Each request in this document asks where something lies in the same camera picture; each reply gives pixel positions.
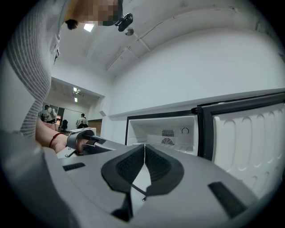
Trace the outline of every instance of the ventilation grille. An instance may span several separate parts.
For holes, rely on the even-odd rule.
[[[174,130],[162,130],[162,136],[174,137]]]
[[[164,138],[161,142],[162,144],[174,145],[170,138]]]

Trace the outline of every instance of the ceiling light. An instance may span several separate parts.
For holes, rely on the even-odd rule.
[[[91,32],[94,27],[94,24],[85,24],[84,29],[87,30],[88,32]]]

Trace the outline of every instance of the wall vent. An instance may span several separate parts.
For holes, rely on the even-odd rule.
[[[174,130],[162,130],[162,136],[174,137]]]

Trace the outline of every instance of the chair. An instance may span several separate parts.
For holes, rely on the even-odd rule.
[[[66,119],[64,121],[62,121],[61,128],[63,129],[63,131],[65,131],[67,129],[67,123],[68,123],[68,121]]]

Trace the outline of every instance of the hand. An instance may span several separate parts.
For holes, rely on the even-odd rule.
[[[62,151],[67,144],[67,136],[59,134],[53,141],[50,147],[55,150],[56,153]]]
[[[66,147],[66,144],[67,144],[67,136],[64,135],[64,134],[59,134],[52,142],[51,144],[51,148],[55,150],[56,153],[62,151],[65,147]],[[82,145],[86,144],[87,143],[87,139],[78,139],[76,141],[76,150],[78,153],[81,153],[82,152]]]

